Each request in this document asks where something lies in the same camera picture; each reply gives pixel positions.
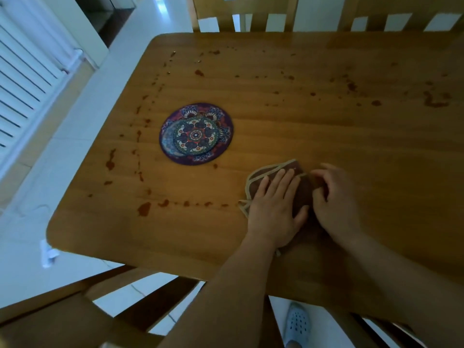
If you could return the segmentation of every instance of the hand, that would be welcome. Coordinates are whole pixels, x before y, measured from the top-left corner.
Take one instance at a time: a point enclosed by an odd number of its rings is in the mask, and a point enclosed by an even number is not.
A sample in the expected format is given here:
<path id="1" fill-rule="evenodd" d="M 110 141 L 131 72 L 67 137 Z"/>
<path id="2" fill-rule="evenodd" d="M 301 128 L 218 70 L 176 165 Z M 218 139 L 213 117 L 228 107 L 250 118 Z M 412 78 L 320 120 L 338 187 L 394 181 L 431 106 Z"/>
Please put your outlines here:
<path id="1" fill-rule="evenodd" d="M 308 205 L 292 217 L 293 198 L 300 184 L 300 178 L 294 174 L 293 169 L 287 173 L 281 169 L 267 191 L 269 177 L 265 176 L 250 206 L 247 236 L 268 242 L 273 251 L 286 246 L 308 218 Z"/>
<path id="2" fill-rule="evenodd" d="M 345 170 L 331 164 L 321 165 L 326 169 L 313 170 L 311 174 L 327 183 L 328 197 L 326 200 L 323 188 L 313 191 L 314 212 L 333 240 L 342 245 L 361 233 L 353 184 Z"/>

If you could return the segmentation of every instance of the left hand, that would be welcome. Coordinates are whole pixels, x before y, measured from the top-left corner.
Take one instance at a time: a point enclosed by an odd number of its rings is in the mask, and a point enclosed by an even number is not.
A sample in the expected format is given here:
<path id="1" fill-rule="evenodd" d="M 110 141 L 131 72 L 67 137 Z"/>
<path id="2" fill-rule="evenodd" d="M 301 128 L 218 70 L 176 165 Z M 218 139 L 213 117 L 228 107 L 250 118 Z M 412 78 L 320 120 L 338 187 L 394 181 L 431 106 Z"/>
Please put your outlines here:
<path id="1" fill-rule="evenodd" d="M 293 169 L 281 169 L 267 191 L 269 177 L 265 176 L 250 206 L 247 236 L 270 242 L 273 250 L 286 246 L 308 218 L 308 205 L 292 217 L 293 198 L 300 184 L 294 174 Z"/>

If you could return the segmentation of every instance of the wooden table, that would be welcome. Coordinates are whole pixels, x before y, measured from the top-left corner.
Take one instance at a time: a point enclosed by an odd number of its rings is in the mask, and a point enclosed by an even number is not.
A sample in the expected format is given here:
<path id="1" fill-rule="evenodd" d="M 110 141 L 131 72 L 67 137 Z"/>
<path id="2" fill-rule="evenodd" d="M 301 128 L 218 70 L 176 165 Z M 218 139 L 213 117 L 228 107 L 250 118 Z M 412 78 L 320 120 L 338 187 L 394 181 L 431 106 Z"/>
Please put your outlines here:
<path id="1" fill-rule="evenodd" d="M 321 161 L 348 170 L 366 232 L 464 283 L 463 47 L 451 33 L 158 36 L 63 197 L 48 240 L 210 280 L 247 231 L 237 207 L 247 175 L 297 158 L 307 171 Z M 235 135 L 221 157 L 187 167 L 161 152 L 158 133 L 193 102 L 226 110 Z M 304 237 L 276 258 L 267 293 L 403 319 L 329 238 Z"/>

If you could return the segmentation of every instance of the coaster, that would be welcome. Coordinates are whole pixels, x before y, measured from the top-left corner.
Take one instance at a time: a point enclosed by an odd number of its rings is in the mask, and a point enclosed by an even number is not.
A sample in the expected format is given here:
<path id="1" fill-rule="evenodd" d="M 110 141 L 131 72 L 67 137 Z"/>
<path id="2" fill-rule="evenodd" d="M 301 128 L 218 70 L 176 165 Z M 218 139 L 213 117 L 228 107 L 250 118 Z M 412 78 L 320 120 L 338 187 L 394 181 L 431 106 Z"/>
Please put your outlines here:
<path id="1" fill-rule="evenodd" d="M 215 105 L 199 102 L 182 107 L 165 120 L 159 145 L 178 164 L 200 165 L 220 156 L 232 136 L 230 116 Z"/>

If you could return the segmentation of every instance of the crocs shoe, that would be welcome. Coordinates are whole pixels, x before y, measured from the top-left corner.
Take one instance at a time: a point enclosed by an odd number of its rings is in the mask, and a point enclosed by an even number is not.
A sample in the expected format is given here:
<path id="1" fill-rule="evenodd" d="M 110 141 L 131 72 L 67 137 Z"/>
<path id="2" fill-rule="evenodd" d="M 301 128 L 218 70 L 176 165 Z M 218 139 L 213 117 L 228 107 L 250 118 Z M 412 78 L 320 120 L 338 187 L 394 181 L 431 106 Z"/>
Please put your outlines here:
<path id="1" fill-rule="evenodd" d="M 292 302 L 287 313 L 283 344 L 287 346 L 290 341 L 295 341 L 302 348 L 306 348 L 309 337 L 310 318 L 308 313 L 300 304 Z"/>

